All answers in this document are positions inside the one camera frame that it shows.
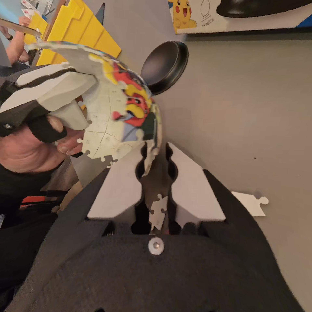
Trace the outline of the partly built white puzzle ball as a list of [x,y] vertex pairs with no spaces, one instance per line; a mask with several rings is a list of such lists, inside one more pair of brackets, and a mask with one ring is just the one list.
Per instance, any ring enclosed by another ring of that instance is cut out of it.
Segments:
[[147,143],[144,161],[146,176],[162,143],[162,120],[158,105],[144,80],[113,56],[81,44],[65,41],[37,41],[31,49],[47,49],[62,55],[78,74],[95,79],[82,91],[87,109],[87,125],[82,152],[105,161],[107,156],[119,160],[141,142]]

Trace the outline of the person's left hand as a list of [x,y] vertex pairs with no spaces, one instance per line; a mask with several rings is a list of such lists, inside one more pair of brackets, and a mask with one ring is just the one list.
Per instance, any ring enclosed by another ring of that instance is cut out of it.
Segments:
[[73,130],[64,127],[61,120],[48,116],[51,127],[61,133],[65,128],[67,136],[58,144],[43,143],[31,132],[27,125],[11,135],[0,139],[0,163],[6,169],[16,173],[38,173],[56,168],[68,156],[81,152],[81,143],[85,130]]

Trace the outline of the two joined white puzzle pieces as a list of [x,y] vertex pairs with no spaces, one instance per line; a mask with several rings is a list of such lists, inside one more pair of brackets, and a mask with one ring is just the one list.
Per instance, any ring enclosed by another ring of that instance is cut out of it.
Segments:
[[239,192],[231,192],[233,196],[240,201],[240,203],[246,208],[246,210],[253,217],[266,216],[263,212],[261,205],[267,205],[269,203],[268,198],[261,197],[257,199],[252,194],[245,194]]

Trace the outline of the single curved puzzle piece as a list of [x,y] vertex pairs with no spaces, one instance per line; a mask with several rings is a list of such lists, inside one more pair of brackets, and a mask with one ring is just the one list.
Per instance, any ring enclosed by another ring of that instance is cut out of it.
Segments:
[[158,194],[158,200],[154,201],[150,208],[149,224],[151,225],[151,231],[157,229],[161,230],[165,221],[167,211],[168,197],[163,197]]

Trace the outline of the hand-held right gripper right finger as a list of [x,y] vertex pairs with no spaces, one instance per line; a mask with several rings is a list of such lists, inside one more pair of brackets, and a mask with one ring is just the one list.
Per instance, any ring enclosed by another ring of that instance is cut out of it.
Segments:
[[225,221],[226,217],[203,168],[174,144],[166,144],[168,175],[172,183],[167,201],[170,233],[180,233],[187,223]]

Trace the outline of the blue cartoon puzzle box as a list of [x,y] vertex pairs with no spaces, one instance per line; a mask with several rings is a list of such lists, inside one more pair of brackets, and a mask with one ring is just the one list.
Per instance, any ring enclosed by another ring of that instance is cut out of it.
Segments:
[[176,34],[311,28],[311,0],[168,1]]

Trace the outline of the yellow plastic bin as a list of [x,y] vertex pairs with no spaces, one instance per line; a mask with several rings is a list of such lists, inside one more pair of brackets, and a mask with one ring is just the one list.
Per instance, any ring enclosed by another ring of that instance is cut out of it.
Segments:
[[53,24],[34,13],[29,28],[39,29],[42,41],[85,45],[117,58],[121,48],[84,1],[71,0],[58,10]]

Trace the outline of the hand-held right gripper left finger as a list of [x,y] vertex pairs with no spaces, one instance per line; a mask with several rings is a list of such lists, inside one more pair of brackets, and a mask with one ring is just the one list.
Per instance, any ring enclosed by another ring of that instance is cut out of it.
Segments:
[[87,218],[108,221],[104,233],[126,226],[132,233],[148,233],[148,208],[141,178],[147,143],[140,143],[109,169]]

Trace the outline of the black round ball stand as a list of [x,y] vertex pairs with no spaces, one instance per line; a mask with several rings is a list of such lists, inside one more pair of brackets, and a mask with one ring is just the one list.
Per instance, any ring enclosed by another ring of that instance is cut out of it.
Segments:
[[164,42],[147,57],[140,76],[152,95],[162,94],[182,76],[188,59],[189,50],[184,42]]

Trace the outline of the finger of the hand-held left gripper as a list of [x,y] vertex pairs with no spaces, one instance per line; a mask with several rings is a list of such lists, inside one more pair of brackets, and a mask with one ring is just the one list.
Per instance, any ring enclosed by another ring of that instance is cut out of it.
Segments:
[[67,63],[47,65],[22,74],[15,82],[15,85],[18,88],[35,87],[67,72],[77,72],[77,70]]
[[23,88],[14,92],[2,104],[0,112],[31,101],[36,101],[47,111],[56,111],[88,91],[96,82],[96,78],[92,75],[67,72],[35,87]]

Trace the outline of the orange red item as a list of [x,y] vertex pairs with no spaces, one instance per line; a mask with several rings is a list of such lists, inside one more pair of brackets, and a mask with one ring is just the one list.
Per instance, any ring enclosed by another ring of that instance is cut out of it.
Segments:
[[45,196],[28,196],[22,200],[20,209],[24,209],[32,205],[37,205],[44,201],[45,201]]

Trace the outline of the person's left forearm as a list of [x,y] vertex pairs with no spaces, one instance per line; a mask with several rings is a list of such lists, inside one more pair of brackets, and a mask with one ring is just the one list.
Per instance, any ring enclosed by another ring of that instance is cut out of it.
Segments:
[[60,168],[61,162],[52,170],[38,173],[16,173],[0,165],[0,194],[1,196],[30,195],[40,191],[51,179],[52,174]]

